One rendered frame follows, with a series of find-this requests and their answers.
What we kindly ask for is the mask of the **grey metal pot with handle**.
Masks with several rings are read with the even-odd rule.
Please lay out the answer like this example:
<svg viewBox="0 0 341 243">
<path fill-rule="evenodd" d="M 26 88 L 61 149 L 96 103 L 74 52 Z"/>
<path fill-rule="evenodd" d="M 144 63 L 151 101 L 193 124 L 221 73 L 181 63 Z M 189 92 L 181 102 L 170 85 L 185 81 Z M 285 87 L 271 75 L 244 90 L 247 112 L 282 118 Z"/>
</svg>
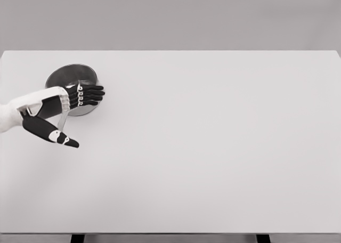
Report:
<svg viewBox="0 0 341 243">
<path fill-rule="evenodd" d="M 86 85 L 101 85 L 96 72 L 89 66 L 84 64 L 69 64 L 54 71 L 45 83 L 45 88 L 63 86 L 72 87 L 78 83 Z M 64 112 L 61 114 L 57 128 L 62 131 L 68 116 L 83 116 L 97 106 L 84 106 Z"/>
</svg>

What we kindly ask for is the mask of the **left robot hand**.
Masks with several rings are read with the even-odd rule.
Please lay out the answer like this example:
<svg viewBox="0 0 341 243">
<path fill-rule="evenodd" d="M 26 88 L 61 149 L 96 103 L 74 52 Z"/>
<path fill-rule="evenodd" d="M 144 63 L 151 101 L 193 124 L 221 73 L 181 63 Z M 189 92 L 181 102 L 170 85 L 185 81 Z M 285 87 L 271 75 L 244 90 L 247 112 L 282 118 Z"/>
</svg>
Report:
<svg viewBox="0 0 341 243">
<path fill-rule="evenodd" d="M 104 87 L 95 84 L 55 86 L 28 94 L 28 100 L 16 107 L 23 128 L 29 133 L 51 143 L 79 148 L 79 143 L 67 136 L 48 118 L 66 114 L 85 106 L 97 106 L 105 95 Z"/>
</svg>

